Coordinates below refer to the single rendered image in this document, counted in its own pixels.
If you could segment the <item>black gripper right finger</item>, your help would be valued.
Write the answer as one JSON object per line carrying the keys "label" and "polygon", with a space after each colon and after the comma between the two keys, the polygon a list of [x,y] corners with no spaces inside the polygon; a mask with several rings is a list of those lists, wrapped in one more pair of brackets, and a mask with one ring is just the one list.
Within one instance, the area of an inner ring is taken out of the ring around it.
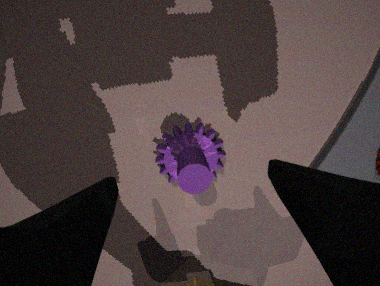
{"label": "black gripper right finger", "polygon": [[268,160],[267,175],[333,286],[373,286],[380,267],[380,183]]}

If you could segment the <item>dark purple gear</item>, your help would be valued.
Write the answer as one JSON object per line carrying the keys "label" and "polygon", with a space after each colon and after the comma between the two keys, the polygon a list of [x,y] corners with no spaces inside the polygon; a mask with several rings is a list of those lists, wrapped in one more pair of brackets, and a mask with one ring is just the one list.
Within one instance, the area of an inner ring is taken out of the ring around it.
{"label": "dark purple gear", "polygon": [[169,183],[178,180],[178,186],[186,193],[202,193],[209,188],[211,178],[217,179],[214,168],[223,168],[218,158],[226,155],[225,150],[219,148],[223,142],[214,139],[213,128],[203,134],[203,124],[199,124],[197,131],[193,131],[191,123],[187,122],[186,131],[174,124],[174,138],[163,134],[162,138],[167,144],[158,144],[157,150],[165,152],[155,156],[155,162],[165,163],[159,174],[169,172]]}

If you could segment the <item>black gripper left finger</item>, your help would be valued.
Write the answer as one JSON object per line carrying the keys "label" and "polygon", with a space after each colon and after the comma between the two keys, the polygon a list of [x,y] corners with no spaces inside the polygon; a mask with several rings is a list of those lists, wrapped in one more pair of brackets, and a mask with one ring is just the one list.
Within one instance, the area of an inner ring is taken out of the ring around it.
{"label": "black gripper left finger", "polygon": [[0,227],[0,285],[92,285],[117,196],[112,176]]}

